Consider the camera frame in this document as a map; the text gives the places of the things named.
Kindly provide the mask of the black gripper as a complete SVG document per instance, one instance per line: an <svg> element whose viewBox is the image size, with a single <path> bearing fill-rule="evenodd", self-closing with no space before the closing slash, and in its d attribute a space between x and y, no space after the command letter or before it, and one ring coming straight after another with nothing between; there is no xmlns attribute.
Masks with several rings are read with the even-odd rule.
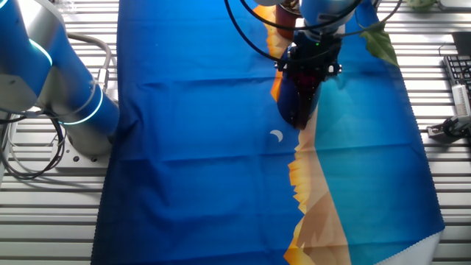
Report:
<svg viewBox="0 0 471 265"><path fill-rule="evenodd" d="M288 48L288 59L276 60L275 68L280 72L315 71L328 80L343 71L338 62L341 46L342 39L335 35L297 31Z"/></svg>

